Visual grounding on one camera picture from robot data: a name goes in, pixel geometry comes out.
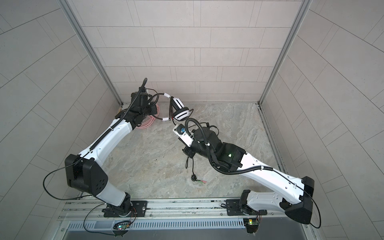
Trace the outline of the pink headphones with cable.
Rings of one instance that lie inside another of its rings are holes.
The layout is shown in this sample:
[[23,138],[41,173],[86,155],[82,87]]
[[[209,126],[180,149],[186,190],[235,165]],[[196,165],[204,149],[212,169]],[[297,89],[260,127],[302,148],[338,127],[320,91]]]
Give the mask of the pink headphones with cable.
[[157,107],[157,113],[155,114],[155,116],[150,115],[147,118],[145,118],[145,121],[140,126],[137,127],[138,129],[149,128],[154,123],[154,121],[157,119],[160,113],[159,105],[156,104],[156,107]]

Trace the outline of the black white headphones with cable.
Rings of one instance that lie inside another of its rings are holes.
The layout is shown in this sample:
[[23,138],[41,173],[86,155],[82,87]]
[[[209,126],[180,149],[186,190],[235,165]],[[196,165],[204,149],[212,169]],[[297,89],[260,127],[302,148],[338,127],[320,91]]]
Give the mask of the black white headphones with cable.
[[[163,122],[172,121],[172,123],[176,126],[177,124],[175,123],[175,121],[177,121],[177,122],[185,121],[193,113],[194,110],[193,109],[190,110],[188,107],[186,107],[179,98],[172,97],[172,96],[170,96],[170,95],[168,95],[166,93],[158,93],[158,94],[155,94],[155,95],[151,96],[149,98],[149,104],[148,105],[156,105],[160,95],[164,95],[165,97],[170,99],[169,116],[167,118],[159,118],[159,117],[157,117],[157,120],[161,120]],[[189,159],[192,160],[192,176],[191,176],[192,181],[193,182],[199,182],[199,183],[202,183],[202,184],[206,184],[207,181],[198,180],[197,179],[197,176],[196,176],[196,174],[194,172],[194,157],[193,158],[189,158],[187,156],[186,169],[188,168],[188,165],[189,165]]]

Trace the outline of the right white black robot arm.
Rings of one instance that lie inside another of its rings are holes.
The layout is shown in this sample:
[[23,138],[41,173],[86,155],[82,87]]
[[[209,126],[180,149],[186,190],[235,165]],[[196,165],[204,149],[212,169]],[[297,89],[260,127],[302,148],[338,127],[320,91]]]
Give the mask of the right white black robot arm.
[[208,127],[188,131],[179,124],[173,129],[184,143],[184,153],[193,158],[196,154],[208,159],[217,172],[224,175],[242,175],[273,192],[242,192],[239,209],[245,215],[260,215],[262,211],[283,212],[290,219],[308,225],[313,214],[315,181],[310,177],[297,178],[282,173],[254,158],[246,150],[223,143]]

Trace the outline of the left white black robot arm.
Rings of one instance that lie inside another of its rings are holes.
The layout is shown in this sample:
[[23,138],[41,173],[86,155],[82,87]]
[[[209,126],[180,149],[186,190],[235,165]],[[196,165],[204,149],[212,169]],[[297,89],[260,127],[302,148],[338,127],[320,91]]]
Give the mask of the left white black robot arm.
[[65,159],[67,184],[107,203],[106,216],[125,217],[132,211],[131,197],[109,182],[103,165],[117,144],[143,120],[157,113],[153,96],[146,90],[131,94],[132,104],[118,113],[111,125],[88,148]]

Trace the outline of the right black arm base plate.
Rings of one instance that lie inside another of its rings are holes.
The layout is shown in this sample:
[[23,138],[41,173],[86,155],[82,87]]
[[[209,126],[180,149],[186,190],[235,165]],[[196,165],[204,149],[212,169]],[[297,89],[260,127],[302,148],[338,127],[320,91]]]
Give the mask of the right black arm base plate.
[[227,210],[228,216],[266,216],[267,210],[253,210],[247,204],[241,204],[238,199],[226,200],[221,207]]

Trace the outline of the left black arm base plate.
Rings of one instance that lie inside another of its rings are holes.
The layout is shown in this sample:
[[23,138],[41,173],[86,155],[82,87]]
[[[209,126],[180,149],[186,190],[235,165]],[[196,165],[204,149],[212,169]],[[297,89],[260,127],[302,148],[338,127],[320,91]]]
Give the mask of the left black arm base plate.
[[102,209],[105,218],[144,217],[147,210],[147,201],[124,201],[120,206],[107,204]]

